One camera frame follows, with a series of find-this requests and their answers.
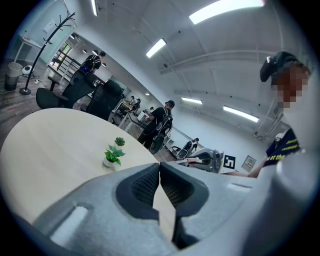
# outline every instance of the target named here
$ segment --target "headphones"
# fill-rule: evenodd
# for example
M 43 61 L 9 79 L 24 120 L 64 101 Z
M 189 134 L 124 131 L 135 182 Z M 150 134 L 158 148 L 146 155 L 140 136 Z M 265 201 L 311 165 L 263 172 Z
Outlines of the headphones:
M 271 77 L 271 85 L 276 85 L 279 71 L 290 68 L 293 62 L 300 61 L 286 51 L 280 51 L 274 57 L 267 57 L 260 69 L 261 81 L 266 82 Z

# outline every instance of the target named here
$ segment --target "round table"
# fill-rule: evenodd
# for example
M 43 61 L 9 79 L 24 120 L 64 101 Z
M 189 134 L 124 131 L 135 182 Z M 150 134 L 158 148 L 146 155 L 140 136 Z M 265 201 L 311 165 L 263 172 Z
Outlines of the round table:
M 103 164 L 108 145 L 122 137 L 121 166 Z M 94 115 L 67 108 L 37 111 L 9 133 L 0 153 L 0 185 L 8 206 L 32 223 L 82 183 L 134 166 L 158 163 L 136 139 Z

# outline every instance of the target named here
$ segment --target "small succulent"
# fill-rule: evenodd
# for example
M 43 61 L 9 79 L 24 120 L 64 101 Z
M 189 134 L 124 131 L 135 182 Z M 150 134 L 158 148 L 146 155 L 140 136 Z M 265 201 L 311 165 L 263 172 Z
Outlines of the small succulent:
M 117 149 L 115 146 L 109 145 L 109 150 L 106 149 L 104 152 L 106 159 L 108 159 L 111 163 L 116 162 L 118 165 L 121 165 L 119 157 L 123 157 L 125 153 L 123 153 L 122 149 Z
M 117 137 L 117 138 L 115 138 L 115 143 L 118 145 L 118 146 L 124 146 L 125 145 L 125 140 L 124 140 L 124 138 L 121 138 L 121 137 Z

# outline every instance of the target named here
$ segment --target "chair headrest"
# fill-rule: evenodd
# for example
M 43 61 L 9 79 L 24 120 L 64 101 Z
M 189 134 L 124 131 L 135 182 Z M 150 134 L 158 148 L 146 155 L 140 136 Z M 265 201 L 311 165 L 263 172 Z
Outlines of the chair headrest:
M 109 94 L 120 96 L 122 94 L 121 87 L 112 80 L 108 80 L 104 84 L 104 90 L 106 90 Z

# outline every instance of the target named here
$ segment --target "white ceiling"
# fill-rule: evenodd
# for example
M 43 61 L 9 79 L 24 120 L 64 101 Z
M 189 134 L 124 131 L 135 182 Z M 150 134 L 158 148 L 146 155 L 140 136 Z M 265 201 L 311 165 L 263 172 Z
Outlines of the white ceiling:
M 271 111 L 260 127 L 274 97 L 270 82 L 260 81 L 260 68 L 267 56 L 281 50 L 299 57 L 302 35 L 270 0 L 262 8 L 230 11 L 194 25 L 189 15 L 213 2 L 96 0 L 98 17 L 93 15 L 90 0 L 81 1 L 81 6 L 92 29 L 114 31 L 125 40 L 137 65 L 139 58 L 145 59 L 152 45 L 164 38 L 167 45 L 147 61 L 167 81 L 158 85 L 167 95 L 178 101 L 181 96 L 203 101 L 203 105 L 181 102 L 184 108 L 263 134 L 275 116 Z M 223 105 L 258 116 L 260 121 L 252 123 L 226 113 Z

